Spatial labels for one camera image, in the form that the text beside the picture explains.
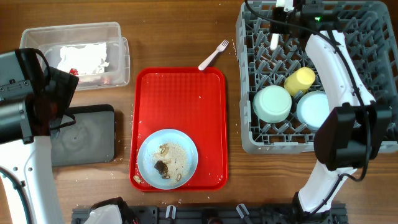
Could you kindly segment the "white napkin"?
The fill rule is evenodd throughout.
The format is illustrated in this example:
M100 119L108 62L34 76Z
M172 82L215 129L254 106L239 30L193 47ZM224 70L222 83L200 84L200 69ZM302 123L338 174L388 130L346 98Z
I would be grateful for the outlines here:
M76 70L79 75L104 73L109 66L106 43L87 44L83 48L62 47L61 61L57 65L59 70L69 72Z

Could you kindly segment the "black tray bin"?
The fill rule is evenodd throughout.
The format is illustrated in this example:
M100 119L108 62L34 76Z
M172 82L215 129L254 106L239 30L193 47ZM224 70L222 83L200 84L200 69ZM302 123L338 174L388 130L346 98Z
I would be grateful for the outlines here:
M52 165L76 166L110 162L115 158L115 115L111 105L71 107L76 123L52 139Z

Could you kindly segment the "clear plastic bin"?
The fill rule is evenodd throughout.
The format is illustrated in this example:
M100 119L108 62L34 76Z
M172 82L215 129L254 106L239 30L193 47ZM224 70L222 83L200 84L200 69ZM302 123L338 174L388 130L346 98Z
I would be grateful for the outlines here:
M26 29L20 47L39 49L49 65L57 68L62 47L83 48L87 44L106 43L109 66L104 73L77 75L77 90L126 86L130 81L130 55L127 39L117 22L73 24Z

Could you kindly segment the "white plastic fork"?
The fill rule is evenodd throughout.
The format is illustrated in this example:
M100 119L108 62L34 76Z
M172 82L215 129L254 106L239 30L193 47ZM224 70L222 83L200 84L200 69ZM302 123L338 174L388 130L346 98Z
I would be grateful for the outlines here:
M217 46L216 50L198 66L198 69L203 71L205 68L207 68L209 64L213 61L213 59L227 48L228 44L228 40L225 39L224 41L222 41L222 43Z

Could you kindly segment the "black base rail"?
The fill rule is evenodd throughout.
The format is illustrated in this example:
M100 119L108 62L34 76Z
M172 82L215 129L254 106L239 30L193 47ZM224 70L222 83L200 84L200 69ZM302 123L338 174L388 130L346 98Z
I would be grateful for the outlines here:
M262 207L246 207L247 212L234 207L183 207L177 208L175 218L167 217L166 207L135 206L129 207L136 215L137 223L208 223L210 218L217 218L221 223L349 223L345 204L332 205L322 221L315 220L315 215L304 222L294 221L296 212L288 204L264 205ZM72 210L71 223L85 223L88 219L89 208Z

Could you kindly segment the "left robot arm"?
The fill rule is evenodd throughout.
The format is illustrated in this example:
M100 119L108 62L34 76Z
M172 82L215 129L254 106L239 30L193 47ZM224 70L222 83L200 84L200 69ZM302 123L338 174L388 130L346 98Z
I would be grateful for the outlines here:
M1 54L1 182L13 223L63 223L51 140L76 122L62 118L77 85L39 49Z

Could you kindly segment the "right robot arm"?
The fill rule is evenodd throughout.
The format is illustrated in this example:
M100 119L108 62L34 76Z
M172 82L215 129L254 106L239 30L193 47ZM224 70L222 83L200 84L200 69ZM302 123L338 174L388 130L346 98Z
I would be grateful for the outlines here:
M315 134L317 163L294 197L298 219L318 221L345 180L364 179L381 146L392 111L379 105L361 81L349 56L339 19L325 14L319 1L276 4L271 33L297 38L312 61L330 114Z

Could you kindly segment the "small food crumb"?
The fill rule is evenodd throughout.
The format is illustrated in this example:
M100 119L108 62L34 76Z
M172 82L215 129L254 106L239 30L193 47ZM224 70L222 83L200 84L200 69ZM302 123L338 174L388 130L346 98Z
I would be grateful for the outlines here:
M135 176L133 177L133 179L134 179L138 184L141 184L141 183L142 183L142 180L141 180L141 178L140 178L138 175L135 175Z

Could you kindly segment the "light blue bowl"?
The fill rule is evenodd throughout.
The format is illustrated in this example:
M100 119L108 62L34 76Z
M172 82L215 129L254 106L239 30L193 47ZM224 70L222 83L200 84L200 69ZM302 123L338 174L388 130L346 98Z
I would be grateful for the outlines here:
M328 99L324 91L305 94L297 104L296 114L308 129L318 130L330 114Z

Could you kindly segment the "dark food scrap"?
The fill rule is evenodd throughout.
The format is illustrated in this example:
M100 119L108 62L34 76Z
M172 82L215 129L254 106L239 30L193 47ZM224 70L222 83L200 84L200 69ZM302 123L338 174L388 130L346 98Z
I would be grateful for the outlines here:
M168 172L167 164L163 161L157 161L154 168L159 172L160 175L165 175Z

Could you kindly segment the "light blue plate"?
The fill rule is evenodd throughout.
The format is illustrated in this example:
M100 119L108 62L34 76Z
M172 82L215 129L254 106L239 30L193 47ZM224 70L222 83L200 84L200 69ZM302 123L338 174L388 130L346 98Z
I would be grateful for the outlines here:
M160 175L154 168L157 161L167 164L168 172ZM185 185L198 167L198 150L185 133L162 129L149 135L138 150L137 166L141 177L160 190L177 189Z

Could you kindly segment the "mint green bowl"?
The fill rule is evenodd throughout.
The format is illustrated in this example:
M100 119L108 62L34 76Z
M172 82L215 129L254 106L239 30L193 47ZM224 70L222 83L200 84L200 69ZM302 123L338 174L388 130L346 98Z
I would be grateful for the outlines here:
M255 94L252 107L259 119L267 123L279 123L288 117L292 99L285 88L271 85Z

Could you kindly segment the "yellow plastic cup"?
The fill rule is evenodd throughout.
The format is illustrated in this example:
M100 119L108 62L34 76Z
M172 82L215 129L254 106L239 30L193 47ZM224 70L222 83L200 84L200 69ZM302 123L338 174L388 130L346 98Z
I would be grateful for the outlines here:
M284 82L284 88L291 96L299 91L305 93L315 81L315 72L308 67L302 67L291 74Z

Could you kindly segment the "grey dishwasher rack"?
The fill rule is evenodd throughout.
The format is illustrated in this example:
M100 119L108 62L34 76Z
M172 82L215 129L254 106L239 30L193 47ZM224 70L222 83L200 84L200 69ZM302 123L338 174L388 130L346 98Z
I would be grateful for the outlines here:
M315 133L299 121L295 111L272 124L259 119L252 108L259 90L282 86L294 71L312 67L297 39L281 37L275 50L269 48L274 7L274 1L245 3L236 22L243 149L250 154L311 152ZM364 85L379 104L397 113L397 42L390 10L380 1L327 1L324 9L341 21L348 53Z

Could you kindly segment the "white plastic spoon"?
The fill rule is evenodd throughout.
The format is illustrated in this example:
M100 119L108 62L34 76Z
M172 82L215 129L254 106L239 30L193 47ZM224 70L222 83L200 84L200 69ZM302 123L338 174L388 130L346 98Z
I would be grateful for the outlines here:
M270 49L274 51L279 44L279 34L273 33L270 41Z

